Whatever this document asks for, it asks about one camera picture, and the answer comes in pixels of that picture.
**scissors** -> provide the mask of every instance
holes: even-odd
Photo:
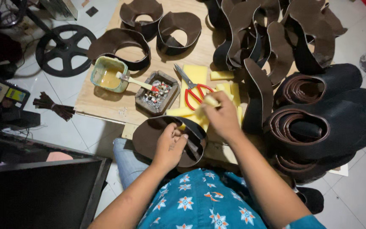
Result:
[[[184,94],[184,99],[186,101],[186,104],[187,106],[192,109],[192,110],[195,110],[194,107],[192,107],[190,104],[189,104],[189,100],[187,99],[189,93],[200,103],[202,103],[202,100],[196,96],[196,94],[194,92],[192,92],[191,90],[196,87],[198,89],[198,91],[200,92],[200,95],[201,95],[201,98],[203,99],[204,98],[204,93],[203,91],[201,90],[201,88],[206,88],[208,89],[209,91],[211,92],[214,92],[211,87],[207,86],[207,85],[204,85],[204,84],[194,84],[190,78],[186,75],[186,73],[184,73],[183,69],[181,69],[179,67],[179,65],[176,65],[175,64],[175,69],[179,72],[179,74],[181,75],[182,79],[187,83],[188,85],[188,89],[186,89],[185,91],[185,94]]]

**left hand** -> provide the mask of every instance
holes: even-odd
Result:
[[[165,174],[176,167],[188,137],[187,134],[181,134],[176,123],[169,124],[157,141],[156,153],[151,166],[162,170]]]

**red scissors handle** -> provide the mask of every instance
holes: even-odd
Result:
[[[196,87],[197,87],[198,91],[200,92],[200,95],[201,95],[201,98],[202,98],[202,99],[204,98],[204,93],[203,93],[203,91],[201,90],[201,88],[206,88],[206,89],[208,89],[209,91],[214,92],[214,91],[211,89],[211,87],[209,87],[209,86],[207,86],[207,85],[204,85],[204,84],[197,84],[197,85],[196,85]],[[190,94],[193,96],[193,98],[194,98],[194,99],[196,99],[199,103],[202,103],[202,100],[201,100],[198,96],[196,96],[196,94],[195,94],[194,92],[192,92],[191,90],[192,90],[192,88],[191,88],[191,89],[186,89],[186,90],[185,90],[184,98],[185,98],[185,101],[186,101],[187,106],[188,106],[190,109],[195,110],[195,108],[194,108],[194,107],[192,107],[192,106],[190,105],[190,103],[189,103],[189,99],[188,99],[189,93],[190,93]]]

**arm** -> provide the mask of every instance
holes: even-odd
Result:
[[[135,228],[138,225],[160,181],[181,158],[188,136],[181,135],[176,128],[175,123],[165,128],[150,166],[99,214],[89,229]]]
[[[236,108],[223,92],[210,94],[221,102],[216,110],[202,105],[210,123],[233,150],[248,188],[252,189],[259,205],[275,228],[282,228],[311,212],[275,172],[266,159],[241,131]]]

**brush handle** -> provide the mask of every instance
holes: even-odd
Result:
[[[137,81],[137,80],[135,80],[132,77],[129,77],[128,82],[134,83],[134,84],[138,84],[139,86],[141,86],[143,88],[146,88],[146,89],[152,91],[152,85],[146,84],[146,83],[142,83],[141,81]]]

